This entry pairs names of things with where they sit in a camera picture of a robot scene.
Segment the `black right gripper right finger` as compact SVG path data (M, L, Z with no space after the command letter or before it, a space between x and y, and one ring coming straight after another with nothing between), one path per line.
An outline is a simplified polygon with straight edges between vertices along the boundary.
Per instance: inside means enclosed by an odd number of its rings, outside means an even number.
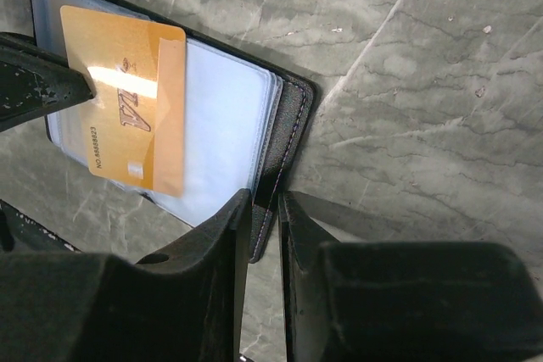
M492 242L341 242L291 192L278 199L290 361L525 361L542 300Z

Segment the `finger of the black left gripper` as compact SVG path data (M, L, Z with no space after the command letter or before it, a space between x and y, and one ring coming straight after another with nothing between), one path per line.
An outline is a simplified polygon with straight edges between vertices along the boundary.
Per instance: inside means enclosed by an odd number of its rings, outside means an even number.
M1 34L1 131L94 98L83 74L35 39Z

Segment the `gold credit card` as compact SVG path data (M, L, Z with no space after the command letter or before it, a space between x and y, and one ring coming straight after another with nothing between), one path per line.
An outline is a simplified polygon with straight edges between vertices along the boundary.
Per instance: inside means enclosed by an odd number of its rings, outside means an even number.
M185 31L68 5L60 18L69 65L94 92L79 108L90 172L181 196Z

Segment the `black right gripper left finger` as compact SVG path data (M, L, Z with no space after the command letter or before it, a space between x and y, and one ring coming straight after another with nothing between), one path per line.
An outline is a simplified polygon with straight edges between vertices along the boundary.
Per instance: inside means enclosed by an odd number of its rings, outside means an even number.
M4 361L236 361L251 194L130 263L111 253L1 253Z

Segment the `black card holder wallet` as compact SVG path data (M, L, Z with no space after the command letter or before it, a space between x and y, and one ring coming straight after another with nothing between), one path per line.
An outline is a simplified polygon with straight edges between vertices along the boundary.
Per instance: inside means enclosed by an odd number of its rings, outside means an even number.
M190 226L242 185L253 194L249 260L266 250L316 100L316 86L203 33L188 33L189 191L143 196Z

